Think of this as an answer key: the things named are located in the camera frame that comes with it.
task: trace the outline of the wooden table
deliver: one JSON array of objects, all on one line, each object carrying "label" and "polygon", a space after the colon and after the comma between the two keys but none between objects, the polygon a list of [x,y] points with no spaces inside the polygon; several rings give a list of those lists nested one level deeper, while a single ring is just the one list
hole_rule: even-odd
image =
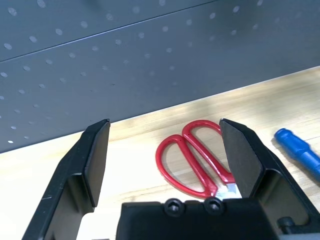
[{"label": "wooden table", "polygon": [[[181,133],[190,121],[207,119],[218,123],[220,118],[255,130],[320,210],[320,184],[285,155],[273,139],[274,133],[285,127],[320,154],[320,67],[316,67],[112,123],[99,205],[93,214],[84,216],[77,239],[114,239],[122,202],[191,199],[160,175],[156,148],[167,136]],[[22,237],[59,160],[80,134],[0,155],[0,239]],[[207,128],[195,134],[227,163],[221,137]],[[176,145],[169,148],[164,160],[178,179],[201,188]]]}]

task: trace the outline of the screw head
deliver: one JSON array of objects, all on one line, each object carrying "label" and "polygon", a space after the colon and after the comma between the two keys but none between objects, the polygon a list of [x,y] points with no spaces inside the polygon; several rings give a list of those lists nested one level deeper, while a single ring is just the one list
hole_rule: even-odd
[{"label": "screw head", "polygon": [[164,212],[170,217],[180,217],[185,212],[185,205],[177,198],[170,198],[164,203]]},{"label": "screw head", "polygon": [[203,204],[210,215],[221,215],[225,211],[224,203],[216,197],[208,197]]}]

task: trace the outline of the screwdriver handle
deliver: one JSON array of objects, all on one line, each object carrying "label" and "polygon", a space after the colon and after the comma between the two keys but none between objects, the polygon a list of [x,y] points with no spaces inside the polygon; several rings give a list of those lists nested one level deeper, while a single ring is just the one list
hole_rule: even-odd
[{"label": "screwdriver handle", "polygon": [[308,143],[285,128],[278,130],[274,137],[291,158],[300,162],[320,182],[320,157],[310,149]]}]

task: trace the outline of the pegboard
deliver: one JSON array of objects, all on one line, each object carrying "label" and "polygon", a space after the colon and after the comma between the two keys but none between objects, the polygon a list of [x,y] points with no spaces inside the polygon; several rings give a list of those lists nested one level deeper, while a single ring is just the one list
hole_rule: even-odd
[{"label": "pegboard", "polygon": [[316,0],[2,0],[0,152],[320,64]]}]

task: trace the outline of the scissor handle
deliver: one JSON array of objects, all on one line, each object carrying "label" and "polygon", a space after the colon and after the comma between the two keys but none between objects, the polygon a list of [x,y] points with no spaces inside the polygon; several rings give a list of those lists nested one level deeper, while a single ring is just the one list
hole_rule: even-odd
[{"label": "scissor handle", "polygon": [[191,133],[192,129],[198,127],[205,127],[215,130],[221,135],[220,126],[209,120],[196,120],[188,123],[182,130],[182,136],[199,152],[205,161],[213,168],[218,174],[221,181],[225,184],[234,184],[235,178],[228,172],[223,165],[206,149],[199,140]]},{"label": "scissor handle", "polygon": [[[174,179],[165,169],[163,162],[162,162],[162,155],[170,144],[177,143],[181,152],[183,153],[184,157],[186,158],[187,162],[189,163],[190,167],[193,169],[195,175],[199,179],[200,183],[203,185],[204,191],[195,191],[180,182]],[[156,165],[160,171],[160,173],[164,176],[164,178],[173,186],[178,188],[179,190],[189,194],[191,196],[195,196],[197,198],[205,199],[208,197],[214,197],[217,193],[218,187],[212,181],[210,176],[205,172],[205,170],[200,166],[199,162],[195,159],[194,155],[190,151],[185,142],[185,139],[178,135],[171,135],[163,140],[160,145],[158,146],[156,153],[155,153],[155,161]]]}]

